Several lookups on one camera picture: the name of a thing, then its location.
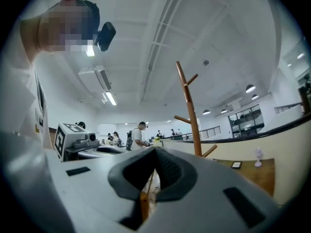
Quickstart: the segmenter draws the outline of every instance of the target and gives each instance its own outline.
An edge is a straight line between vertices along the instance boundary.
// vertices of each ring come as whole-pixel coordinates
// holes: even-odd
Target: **man in white shirt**
[[[142,147],[148,147],[149,144],[146,144],[144,141],[142,141],[142,134],[141,131],[146,128],[145,122],[140,122],[137,128],[134,128],[132,130],[132,146],[131,150],[138,150]]]
[[[0,131],[18,132],[52,149],[34,60],[42,51],[87,45],[99,22],[98,7],[87,0],[61,0],[37,17],[17,19],[0,55]]]

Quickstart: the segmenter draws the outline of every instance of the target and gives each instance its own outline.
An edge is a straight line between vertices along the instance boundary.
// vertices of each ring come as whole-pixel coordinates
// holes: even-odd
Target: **air conditioner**
[[[110,82],[103,66],[83,68],[78,75],[90,92],[103,93],[111,89]]]

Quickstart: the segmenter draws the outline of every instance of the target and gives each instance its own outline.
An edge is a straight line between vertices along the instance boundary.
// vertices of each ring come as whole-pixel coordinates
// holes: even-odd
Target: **curved partition wall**
[[[274,134],[267,132],[265,137],[249,140],[204,141],[201,143],[202,153],[216,144],[217,149],[208,156],[209,158],[250,161],[256,160],[255,150],[260,148],[263,154],[262,159],[273,158],[275,160],[273,198],[278,204],[283,205],[298,194],[310,168],[311,120],[286,131],[275,133],[277,130],[273,130]],[[194,154],[194,146],[191,142],[163,140],[163,147]]]

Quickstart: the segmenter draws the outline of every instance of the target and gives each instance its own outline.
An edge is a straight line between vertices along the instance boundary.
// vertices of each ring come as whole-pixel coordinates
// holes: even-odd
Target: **black rectangular slot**
[[[235,187],[227,188],[224,193],[239,212],[248,228],[264,221],[265,216]]]
[[[76,168],[76,169],[72,169],[72,170],[67,170],[66,173],[68,174],[68,176],[72,176],[72,175],[84,173],[87,171],[91,171],[91,169],[89,169],[88,167],[85,166],[85,167],[80,167],[80,168]]]

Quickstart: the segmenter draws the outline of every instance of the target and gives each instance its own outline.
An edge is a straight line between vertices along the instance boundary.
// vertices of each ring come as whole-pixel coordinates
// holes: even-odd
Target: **ceiling track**
[[[167,0],[162,11],[160,20],[158,22],[155,36],[153,39],[152,46],[150,48],[148,62],[147,62],[147,69],[146,75],[143,82],[143,90],[140,96],[139,103],[143,103],[145,95],[147,93],[147,89],[150,83],[151,74],[153,69],[156,65],[156,60],[159,56],[160,50],[163,46],[164,37],[167,32],[167,28],[169,27],[170,22],[172,21],[173,15],[179,5],[180,0]]]

